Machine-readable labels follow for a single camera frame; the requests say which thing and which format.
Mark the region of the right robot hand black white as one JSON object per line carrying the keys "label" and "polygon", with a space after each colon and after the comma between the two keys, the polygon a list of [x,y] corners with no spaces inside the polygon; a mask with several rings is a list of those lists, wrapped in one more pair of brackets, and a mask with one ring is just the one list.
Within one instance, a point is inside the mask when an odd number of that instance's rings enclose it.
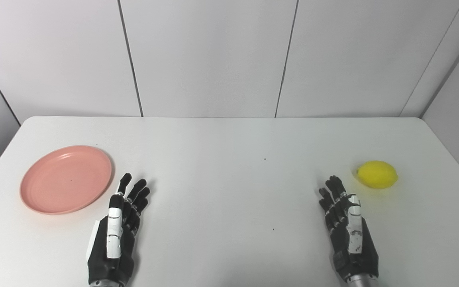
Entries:
{"label": "right robot hand black white", "polygon": [[349,194],[335,175],[325,185],[319,189],[319,204],[333,247],[335,271],[349,287],[377,287],[379,255],[358,196]]}

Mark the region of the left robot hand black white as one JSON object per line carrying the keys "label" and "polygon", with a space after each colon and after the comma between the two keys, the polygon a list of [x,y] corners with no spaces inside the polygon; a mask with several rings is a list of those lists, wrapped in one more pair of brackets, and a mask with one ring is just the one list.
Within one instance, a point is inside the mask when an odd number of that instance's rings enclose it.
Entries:
{"label": "left robot hand black white", "polygon": [[133,276],[135,236],[151,190],[140,179],[129,194],[130,173],[120,179],[109,201],[108,214],[94,224],[87,249],[90,287],[125,287]]}

